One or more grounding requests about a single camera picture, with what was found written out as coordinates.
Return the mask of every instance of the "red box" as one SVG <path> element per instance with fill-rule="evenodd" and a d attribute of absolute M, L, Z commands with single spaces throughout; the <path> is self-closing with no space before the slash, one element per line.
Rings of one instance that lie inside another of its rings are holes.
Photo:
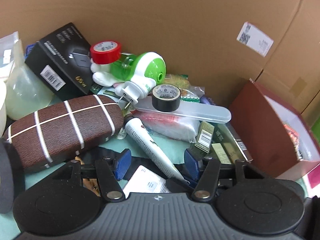
<path fill-rule="evenodd" d="M 320 147 L 301 115 L 261 84 L 248 81 L 229 110 L 252 163 L 265 173 L 297 180 L 320 164 Z M 299 134 L 303 160 L 297 158 L 283 122 Z"/>

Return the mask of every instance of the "white bowl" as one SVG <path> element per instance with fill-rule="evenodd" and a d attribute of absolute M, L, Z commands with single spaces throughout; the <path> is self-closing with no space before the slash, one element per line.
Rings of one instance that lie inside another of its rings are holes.
<path fill-rule="evenodd" d="M 7 122 L 7 112 L 5 110 L 5 96 L 7 94 L 7 87 L 5 83 L 0 80 L 0 136 L 4 133 L 5 123 Z"/>

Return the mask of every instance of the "white tube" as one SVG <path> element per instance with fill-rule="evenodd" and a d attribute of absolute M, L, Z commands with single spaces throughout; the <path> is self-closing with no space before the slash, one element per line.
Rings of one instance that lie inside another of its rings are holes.
<path fill-rule="evenodd" d="M 168 178 L 175 177 L 184 180 L 181 173 L 169 160 L 167 155 L 165 155 L 161 148 L 151 138 L 139 118 L 129 120 L 124 129 Z"/>

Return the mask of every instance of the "white paper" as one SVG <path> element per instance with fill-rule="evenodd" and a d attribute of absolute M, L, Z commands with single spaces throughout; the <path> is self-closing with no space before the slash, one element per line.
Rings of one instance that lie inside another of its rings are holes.
<path fill-rule="evenodd" d="M 267 55 L 273 44 L 273 40 L 270 37 L 249 22 L 243 24 L 237 41 L 258 52 L 263 57 Z"/>
<path fill-rule="evenodd" d="M 170 193 L 165 185 L 165 179 L 140 165 L 123 189 L 127 198 L 130 192 L 140 193 Z"/>

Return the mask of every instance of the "plastic container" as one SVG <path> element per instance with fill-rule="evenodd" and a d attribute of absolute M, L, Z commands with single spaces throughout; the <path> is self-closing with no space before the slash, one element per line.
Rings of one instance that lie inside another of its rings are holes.
<path fill-rule="evenodd" d="M 7 114 L 5 110 L 5 96 L 7 94 L 7 88 L 5 83 L 0 80 L 0 136 L 3 135 L 5 123 L 7 122 Z"/>
<path fill-rule="evenodd" d="M 21 40 L 13 47 L 15 68 L 6 83 L 7 115 L 18 120 L 41 108 L 47 107 L 53 93 L 24 63 Z"/>
<path fill-rule="evenodd" d="M 151 97 L 139 99 L 135 108 L 142 112 L 158 112 L 175 116 L 189 117 L 200 121 L 227 123 L 231 120 L 231 112 L 222 106 L 206 105 L 181 101 L 179 108 L 173 112 L 160 112 L 152 106 Z"/>

